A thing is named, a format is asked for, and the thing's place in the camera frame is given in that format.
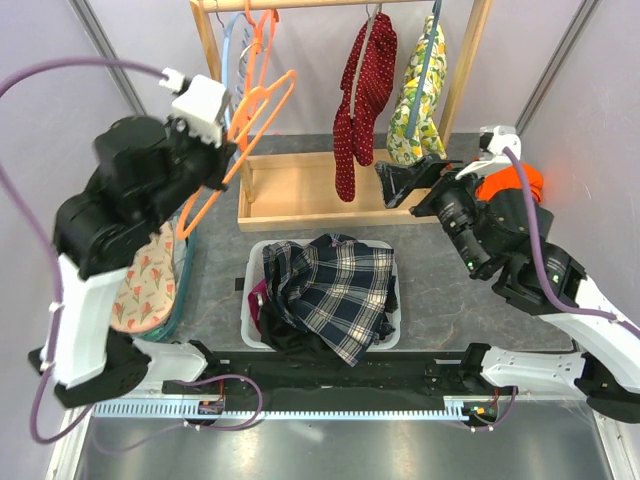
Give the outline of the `magenta pleated skirt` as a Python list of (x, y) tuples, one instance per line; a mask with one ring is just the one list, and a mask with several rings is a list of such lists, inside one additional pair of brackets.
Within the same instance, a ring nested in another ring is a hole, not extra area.
[(258, 332), (261, 331), (260, 327), (260, 312), (268, 300), (266, 280), (262, 279), (248, 294), (247, 301), (249, 306), (250, 318)]

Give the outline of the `light blue hanger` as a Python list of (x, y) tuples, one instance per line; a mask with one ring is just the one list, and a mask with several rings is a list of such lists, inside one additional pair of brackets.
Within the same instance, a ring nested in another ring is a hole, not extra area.
[(248, 67), (248, 48), (252, 38), (252, 29), (246, 15), (234, 13), (223, 30), (223, 48), (221, 58), (221, 83), (231, 94), (231, 100), (225, 111), (225, 121), (231, 124), (233, 111), (237, 109), (244, 96), (244, 82)]

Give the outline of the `navy plaid skirt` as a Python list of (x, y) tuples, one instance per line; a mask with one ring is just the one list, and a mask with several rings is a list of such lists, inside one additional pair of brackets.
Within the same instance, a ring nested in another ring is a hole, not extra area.
[(397, 304), (392, 248), (323, 234), (306, 244), (268, 244), (262, 262), (267, 297), (280, 317), (347, 365), (390, 334), (383, 322)]

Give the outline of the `black skirt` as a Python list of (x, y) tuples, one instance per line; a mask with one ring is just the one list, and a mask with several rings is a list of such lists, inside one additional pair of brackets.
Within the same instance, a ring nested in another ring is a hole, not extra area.
[(261, 341), (304, 362), (355, 366), (369, 347), (394, 328), (387, 315), (398, 302), (393, 291), (331, 295), (313, 290), (308, 299), (268, 300), (260, 312)]

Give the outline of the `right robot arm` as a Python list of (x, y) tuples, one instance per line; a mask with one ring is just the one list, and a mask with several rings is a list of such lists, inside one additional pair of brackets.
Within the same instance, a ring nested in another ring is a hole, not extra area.
[(439, 221), (470, 278), (490, 281), (507, 304), (578, 345), (552, 354), (472, 343), (437, 379), (438, 394), (564, 396), (613, 420), (638, 422), (639, 329), (574, 257), (548, 241), (553, 215), (540, 204), (535, 173), (513, 154), (463, 168), (433, 154), (410, 166), (379, 162), (375, 171), (387, 208), (425, 189), (411, 214)]

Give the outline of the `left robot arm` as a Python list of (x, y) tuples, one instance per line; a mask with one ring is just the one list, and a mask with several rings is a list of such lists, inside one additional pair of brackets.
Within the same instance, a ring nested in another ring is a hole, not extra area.
[(117, 292), (139, 249), (201, 187), (222, 187), (235, 144), (206, 142), (186, 120), (131, 116), (97, 136), (98, 164), (84, 190), (58, 209), (54, 260), (62, 297), (46, 344), (29, 353), (66, 408), (121, 397), (146, 382), (219, 382), (199, 341), (154, 344), (111, 325)]

